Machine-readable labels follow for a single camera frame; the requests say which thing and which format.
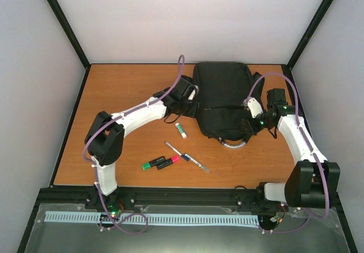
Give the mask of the green white glue stick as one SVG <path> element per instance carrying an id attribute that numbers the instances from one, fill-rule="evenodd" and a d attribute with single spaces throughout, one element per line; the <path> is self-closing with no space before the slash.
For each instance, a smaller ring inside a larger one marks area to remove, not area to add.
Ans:
<path id="1" fill-rule="evenodd" d="M 182 138 L 183 139 L 186 139 L 187 138 L 187 134 L 184 131 L 184 129 L 182 128 L 181 124 L 180 123 L 175 123 L 175 126 L 178 129 L 178 131 L 179 131 L 180 135 L 182 136 Z"/>

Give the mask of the black student bag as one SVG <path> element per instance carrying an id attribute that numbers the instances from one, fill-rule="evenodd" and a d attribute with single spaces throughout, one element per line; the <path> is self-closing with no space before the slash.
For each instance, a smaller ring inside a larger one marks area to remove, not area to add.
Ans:
<path id="1" fill-rule="evenodd" d="M 216 139 L 227 148 L 242 148 L 251 138 L 242 126 L 250 113 L 243 102 L 252 96 L 261 102 L 264 79 L 250 94 L 253 84 L 262 75 L 252 73 L 247 64 L 239 62 L 201 62 L 193 69 L 192 84 L 198 88 L 194 98 L 194 118 L 201 133 Z"/>

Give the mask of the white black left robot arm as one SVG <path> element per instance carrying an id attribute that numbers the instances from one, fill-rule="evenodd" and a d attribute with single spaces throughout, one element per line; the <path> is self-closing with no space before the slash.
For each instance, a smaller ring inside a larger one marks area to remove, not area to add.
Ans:
<path id="1" fill-rule="evenodd" d="M 134 130 L 171 114 L 193 117 L 199 87 L 187 76 L 179 77 L 171 88 L 153 94 L 146 101 L 125 111 L 99 112 L 85 138 L 82 152 L 96 169 L 96 186 L 101 191 L 98 202 L 106 209 L 117 205 L 115 164 L 122 154 L 123 141 Z"/>

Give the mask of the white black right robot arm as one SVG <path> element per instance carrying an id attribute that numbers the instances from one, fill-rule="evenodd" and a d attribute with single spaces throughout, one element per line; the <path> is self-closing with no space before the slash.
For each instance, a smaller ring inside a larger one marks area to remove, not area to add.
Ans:
<path id="1" fill-rule="evenodd" d="M 266 129 L 275 138 L 282 134 L 291 152 L 294 168 L 284 183 L 264 183 L 265 199 L 300 208 L 329 209 L 340 177 L 337 163 L 329 162 L 310 136 L 299 109 L 289 105 L 284 89 L 267 92 L 267 109 L 254 97 L 243 106 L 248 117 L 242 127 L 249 135 Z"/>

